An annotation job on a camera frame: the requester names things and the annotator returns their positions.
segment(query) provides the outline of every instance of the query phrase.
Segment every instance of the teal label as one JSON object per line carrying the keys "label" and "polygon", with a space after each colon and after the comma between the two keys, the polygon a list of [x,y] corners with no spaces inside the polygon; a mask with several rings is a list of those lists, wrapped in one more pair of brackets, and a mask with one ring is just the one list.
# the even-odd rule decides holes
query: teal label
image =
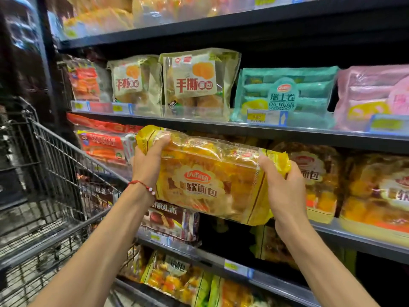
{"label": "teal label", "polygon": [[268,91],[268,109],[274,111],[294,111],[298,103],[297,84],[289,77],[277,80]]}

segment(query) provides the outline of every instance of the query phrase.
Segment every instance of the red oval logo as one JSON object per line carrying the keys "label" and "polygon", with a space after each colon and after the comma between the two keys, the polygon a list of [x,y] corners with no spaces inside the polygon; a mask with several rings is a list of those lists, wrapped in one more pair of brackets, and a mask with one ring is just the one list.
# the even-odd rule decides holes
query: red oval logo
{"label": "red oval logo", "polygon": [[278,92],[288,92],[290,89],[291,89],[290,84],[283,84],[283,85],[280,85],[279,87],[277,87]]}
{"label": "red oval logo", "polygon": [[409,177],[403,177],[395,180],[397,183],[409,187]]}
{"label": "red oval logo", "polygon": [[299,166],[307,166],[311,164],[312,162],[315,161],[314,157],[310,156],[297,156],[294,161],[297,163]]}
{"label": "red oval logo", "polygon": [[211,177],[200,170],[188,171],[184,174],[184,178],[191,182],[202,182],[204,184],[210,183]]}

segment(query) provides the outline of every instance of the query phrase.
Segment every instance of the bracelet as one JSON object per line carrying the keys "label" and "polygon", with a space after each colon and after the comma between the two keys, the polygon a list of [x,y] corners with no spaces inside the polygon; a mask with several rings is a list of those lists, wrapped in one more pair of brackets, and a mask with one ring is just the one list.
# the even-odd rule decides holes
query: bracelet
{"label": "bracelet", "polygon": [[130,182],[128,183],[128,185],[137,184],[137,183],[140,183],[140,184],[142,184],[143,186],[145,186],[146,189],[147,189],[153,196],[155,196],[156,193],[154,192],[153,188],[147,186],[145,183],[143,183],[143,182],[141,182],[141,181],[138,181],[138,180],[130,181]]}

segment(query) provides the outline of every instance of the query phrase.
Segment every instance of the person's right hand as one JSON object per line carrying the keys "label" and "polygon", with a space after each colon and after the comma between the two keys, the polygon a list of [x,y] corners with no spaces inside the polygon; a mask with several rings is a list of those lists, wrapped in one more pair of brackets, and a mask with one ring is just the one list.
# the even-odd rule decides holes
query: person's right hand
{"label": "person's right hand", "polygon": [[287,179],[279,174],[273,161],[260,155],[258,163],[267,175],[268,199],[280,232],[287,224],[308,222],[304,177],[298,165],[291,161]]}

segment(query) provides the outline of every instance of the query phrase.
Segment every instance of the hand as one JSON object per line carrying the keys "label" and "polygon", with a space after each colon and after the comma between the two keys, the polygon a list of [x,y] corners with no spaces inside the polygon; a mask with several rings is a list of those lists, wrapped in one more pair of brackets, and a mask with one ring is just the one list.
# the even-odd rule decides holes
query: hand
{"label": "hand", "polygon": [[160,170],[160,157],[163,148],[169,144],[171,136],[166,135],[155,142],[145,155],[138,147],[132,163],[132,180],[138,180],[147,186],[155,188]]}
{"label": "hand", "polygon": [[308,222],[304,177],[298,165],[291,161],[287,180],[279,174],[273,161],[260,155],[258,163],[267,175],[268,199],[276,219],[276,230],[282,231],[286,224]]}

